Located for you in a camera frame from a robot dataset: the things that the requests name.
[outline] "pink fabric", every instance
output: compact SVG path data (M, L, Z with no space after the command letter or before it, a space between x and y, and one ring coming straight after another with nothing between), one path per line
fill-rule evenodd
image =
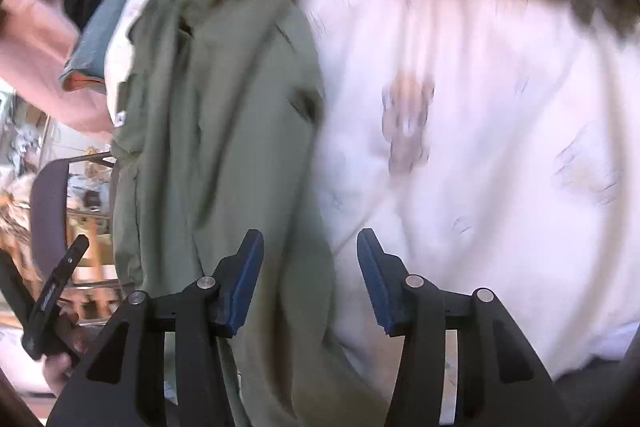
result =
M91 89L65 92L58 81L78 37L62 12L62 0L2 0L0 76L55 120L110 142L106 97Z

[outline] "metal screw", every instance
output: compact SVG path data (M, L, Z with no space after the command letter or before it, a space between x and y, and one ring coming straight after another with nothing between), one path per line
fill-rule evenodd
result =
M411 286L411 288L419 288L424 284L424 279L419 275L410 275L404 282L406 282L407 286Z
M143 300L145 300L144 292L133 292L131 295L129 295L129 302L131 304L140 304L140 302L142 302Z
M482 302L491 302L494 300L494 293L487 288L479 289L477 295Z
M198 288L202 288L203 290L207 290L209 288L213 288L216 285L216 280L213 277L208 275L204 277L200 277L198 279Z

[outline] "green garment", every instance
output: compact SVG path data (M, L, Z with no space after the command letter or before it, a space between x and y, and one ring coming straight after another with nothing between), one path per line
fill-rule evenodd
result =
M221 347L239 426L376 427L386 403L328 328L333 259L308 182L321 86L292 0L150 0L113 155L119 279L181 291L265 238L246 324Z

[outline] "person's hand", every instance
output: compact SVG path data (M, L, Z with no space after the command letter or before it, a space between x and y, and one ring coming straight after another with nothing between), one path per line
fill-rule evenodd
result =
M78 353L84 353L88 344L88 336L82 327L78 326L78 314L75 312L62 312L60 319L68 319L71 323L71 339L73 348ZM56 396L62 393L71 376L71 357L67 353L59 353L46 357L42 374L51 392Z

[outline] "white fabric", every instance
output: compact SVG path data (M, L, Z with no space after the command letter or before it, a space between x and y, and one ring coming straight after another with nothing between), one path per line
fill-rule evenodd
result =
M128 1L110 44L112 115L145 2ZM332 327L364 378L390 397L402 344L375 322L356 259L363 227L443 289L492 288L551 375L601 350L621 357L628 335L605 341L640 318L638 44L600 22L582 28L551 0L300 6L326 90L315 168ZM410 101L424 83L434 93L422 156L391 175L383 95L397 77Z

